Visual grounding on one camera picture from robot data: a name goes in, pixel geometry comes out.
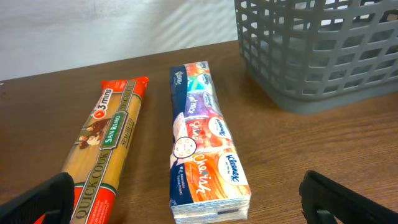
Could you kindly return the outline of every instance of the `colorful packaging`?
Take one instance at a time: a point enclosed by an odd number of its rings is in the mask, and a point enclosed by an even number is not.
[[[177,223],[247,218],[251,191],[218,106],[207,62],[170,70],[174,147],[170,207]]]
[[[148,78],[102,83],[102,95],[63,167],[75,182],[71,223],[107,223]]]

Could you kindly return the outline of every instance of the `spaghetti package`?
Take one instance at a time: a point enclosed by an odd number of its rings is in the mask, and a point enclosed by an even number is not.
[[[171,68],[170,88],[170,207],[176,223],[246,219],[251,191],[218,106],[208,63]]]
[[[63,167],[75,182],[72,224],[107,223],[148,78],[102,83],[102,95]]]

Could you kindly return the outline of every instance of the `wooden surface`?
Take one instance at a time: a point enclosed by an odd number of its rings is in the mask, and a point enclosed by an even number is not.
[[[237,42],[4,81],[0,203],[61,169],[101,80],[147,75],[110,223],[173,223],[169,68],[200,60],[210,63],[252,190],[249,220],[233,223],[306,223],[299,185],[308,169],[398,211],[398,94],[310,116],[282,111],[248,77]]]

